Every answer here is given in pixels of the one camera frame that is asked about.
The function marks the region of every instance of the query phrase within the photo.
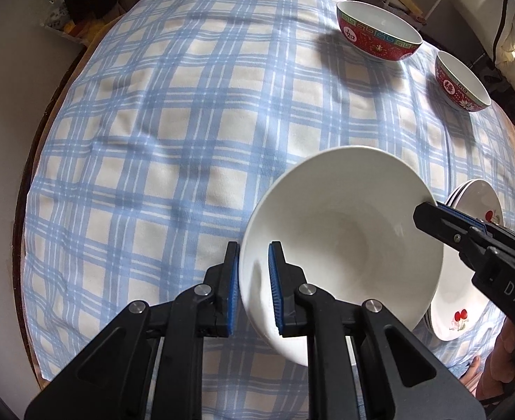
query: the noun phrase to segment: silver bolt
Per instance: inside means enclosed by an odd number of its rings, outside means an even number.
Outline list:
[[[372,313],[379,313],[380,311],[382,311],[383,308],[382,303],[374,299],[366,300],[365,306],[366,309],[368,309]]]
[[[201,295],[202,297],[205,297],[206,295],[209,295],[211,293],[211,286],[197,285],[194,287],[193,291],[197,295]]]
[[[130,313],[140,314],[145,310],[145,303],[141,300],[134,301],[129,306]]]
[[[314,295],[316,293],[316,286],[304,283],[303,285],[298,286],[298,290],[304,295]]]

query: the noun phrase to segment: bowl rim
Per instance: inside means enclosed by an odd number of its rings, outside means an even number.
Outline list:
[[[480,99],[479,97],[475,96],[475,94],[465,85],[465,83],[463,83],[461,80],[459,80],[457,78],[457,76],[450,70],[450,68],[446,65],[446,63],[444,63],[444,60],[440,57],[440,54],[444,54],[444,55],[449,55],[450,57],[452,58],[455,58],[457,61],[459,61],[463,66],[464,68],[469,71],[469,73],[481,84],[483,90],[485,90],[485,96],[486,96],[486,101],[483,101],[482,99]],[[483,83],[481,83],[481,81],[479,80],[479,77],[477,77],[473,71],[471,69],[469,69],[463,61],[461,61],[459,58],[456,58],[455,56],[453,56],[452,54],[449,54],[448,52],[444,51],[444,50],[439,50],[437,53],[436,53],[436,62],[440,63],[442,68],[446,71],[446,73],[452,77],[458,84],[461,84],[465,90],[467,91],[467,96],[469,98],[471,98],[471,100],[475,101],[476,104],[482,106],[483,108],[485,107],[489,107],[492,103],[491,101],[491,96],[489,96],[489,92],[487,91],[487,89],[485,88],[485,85],[483,85]]]
[[[352,3],[352,4],[354,4],[354,5],[358,5],[358,6],[370,6],[370,7],[372,7],[372,8],[376,8],[376,10],[379,10],[379,11],[382,11],[382,12],[384,12],[384,13],[389,14],[389,15],[390,15],[390,18],[397,19],[397,20],[399,20],[399,21],[400,21],[399,23],[404,23],[404,24],[406,24],[407,26],[409,26],[409,27],[411,28],[411,30],[412,30],[413,32],[415,32],[415,33],[416,33],[416,35],[417,35],[417,37],[418,37],[418,40],[417,40],[417,41],[408,41],[408,40],[405,40],[405,39],[403,39],[403,38],[401,38],[401,37],[399,37],[399,36],[394,36],[394,35],[392,35],[391,33],[388,33],[388,32],[387,32],[387,31],[385,31],[385,30],[380,30],[379,28],[375,28],[375,27],[373,27],[372,25],[370,25],[369,23],[365,22],[364,20],[361,20],[361,19],[359,19],[358,17],[356,17],[356,16],[354,16],[354,15],[350,15],[350,14],[349,14],[348,12],[346,12],[346,11],[343,11],[343,9],[341,9],[341,6],[342,6],[343,4],[347,4],[347,3]],[[423,37],[421,36],[421,34],[420,34],[420,33],[419,33],[419,32],[418,32],[418,31],[417,31],[417,30],[416,30],[416,29],[415,29],[411,24],[409,24],[408,22],[406,22],[406,21],[405,21],[404,19],[402,19],[401,17],[396,16],[394,13],[391,13],[390,11],[387,11],[387,10],[386,10],[386,9],[384,9],[384,8],[380,8],[379,6],[372,5],[372,4],[370,4],[370,3],[365,3],[364,1],[343,0],[343,1],[338,1],[338,2],[337,2],[337,11],[338,11],[338,12],[341,12],[341,13],[343,13],[343,14],[345,14],[347,17],[351,17],[352,19],[355,19],[355,20],[357,20],[358,22],[361,22],[362,24],[364,24],[364,25],[366,25],[366,26],[368,26],[368,27],[370,27],[370,28],[372,28],[372,29],[374,29],[374,30],[376,30],[376,31],[379,31],[379,32],[381,32],[381,33],[384,33],[385,35],[391,36],[391,37],[393,37],[393,38],[395,38],[395,39],[397,39],[397,40],[399,40],[399,41],[401,41],[401,42],[405,42],[405,43],[408,43],[408,44],[414,44],[414,45],[416,45],[416,46],[421,46],[421,44],[423,43]]]
[[[424,180],[419,176],[419,174],[417,172],[415,172],[415,170],[409,166],[405,161],[403,161],[402,159],[398,158],[396,155],[390,153],[390,152],[387,152],[387,151],[384,151],[380,148],[376,148],[376,147],[370,147],[370,146],[363,146],[363,145],[352,145],[352,146],[339,146],[339,147],[332,147],[332,148],[328,148],[326,150],[321,150],[317,153],[314,153],[306,158],[304,158],[303,160],[301,160],[300,162],[296,163],[294,166],[291,166],[289,169],[287,169],[286,171],[284,171],[272,184],[271,186],[269,186],[269,188],[267,189],[267,191],[264,193],[264,195],[261,197],[261,199],[259,200],[259,202],[257,203],[256,207],[254,208],[254,211],[252,211],[252,214],[250,216],[250,219],[248,220],[248,224],[246,225],[246,228],[244,229],[244,236],[242,238],[242,243],[240,244],[240,252],[239,252],[239,263],[238,263],[238,280],[239,280],[239,285],[241,286],[241,272],[243,270],[243,263],[242,261],[244,260],[244,256],[246,254],[246,247],[247,247],[247,242],[248,242],[248,229],[251,227],[251,225],[253,224],[253,222],[256,220],[256,216],[258,215],[261,207],[263,206],[264,202],[265,202],[265,199],[267,199],[268,196],[270,196],[271,192],[273,191],[273,189],[276,188],[276,186],[281,183],[281,181],[287,176],[290,174],[290,172],[292,172],[293,170],[295,170],[298,166],[302,165],[303,163],[305,163],[306,161],[308,160],[311,160],[312,158],[316,158],[317,156],[319,156],[320,154],[324,154],[324,153],[327,153],[327,152],[334,152],[336,150],[354,150],[354,149],[367,149],[369,151],[375,151],[375,152],[381,152],[385,155],[388,155],[392,158],[394,158],[395,160],[399,161],[404,167],[406,167],[408,170],[410,170],[412,173],[414,173],[415,175],[417,175],[419,177],[419,179],[421,180],[421,183],[423,184],[423,186],[425,187],[428,195],[427,197],[430,196],[430,203],[432,203],[433,205],[436,205],[436,199],[435,199],[435,196],[432,194],[432,192],[430,191],[429,187],[426,185],[426,183],[424,182]],[[440,263],[440,272],[442,272],[442,263]],[[424,314],[426,313],[426,310],[430,307],[430,303],[432,302],[432,299],[433,297],[435,296],[435,292],[436,292],[436,288],[438,286],[438,281],[437,283],[435,284],[434,288],[433,288],[433,291],[432,291],[432,294],[430,295],[430,300],[428,301],[428,304],[426,305],[426,307],[424,308],[424,312],[423,314],[421,315],[421,318],[419,319],[419,321],[421,321],[423,319],[423,316]],[[268,338],[268,336],[262,331],[262,330],[259,330],[259,328],[257,327],[257,325],[255,324],[254,320],[252,319],[251,315],[248,313],[248,310],[246,308],[246,303],[248,303],[248,299],[245,298],[245,295],[242,293],[243,289],[240,287],[240,301],[242,302],[242,307],[244,308],[244,311],[245,311],[245,314],[246,314],[246,317],[248,318],[248,321],[250,322],[252,328],[256,331],[256,333],[258,334],[258,336],[269,346],[271,347],[273,350],[275,350],[275,352],[279,353],[280,355],[282,355],[283,357],[291,360],[291,361],[294,361],[292,360],[288,355],[285,355],[285,353],[283,353],[280,349],[276,348],[273,346],[273,343],[272,341]]]

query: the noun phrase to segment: blue and white checkered tablecloth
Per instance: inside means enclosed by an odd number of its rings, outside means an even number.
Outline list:
[[[379,147],[444,200],[469,178],[497,191],[515,230],[515,161],[500,109],[453,110],[437,50],[363,57],[337,0],[142,0],[73,83],[27,201],[23,295],[52,379],[128,302],[172,300],[241,241],[261,196],[320,150]],[[489,307],[461,342],[416,333],[452,367],[487,352]],[[207,340],[208,418],[306,418],[306,369],[257,337],[243,310]]]

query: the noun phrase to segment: white circle with chinese character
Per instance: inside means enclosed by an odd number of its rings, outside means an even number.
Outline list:
[[[442,85],[444,86],[444,89],[449,95],[453,95],[456,92],[454,84],[450,82],[448,79],[445,79]]]
[[[351,42],[357,41],[357,35],[355,35],[355,32],[353,30],[351,30],[349,27],[343,27],[343,34],[349,41],[351,41]]]

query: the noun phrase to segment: red patterned bowl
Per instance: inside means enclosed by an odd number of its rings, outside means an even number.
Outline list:
[[[382,60],[404,60],[423,43],[421,35],[405,20],[361,1],[338,2],[337,20],[353,46]]]
[[[435,61],[436,81],[446,97],[468,112],[491,105],[487,90],[471,70],[453,55],[439,51]]]

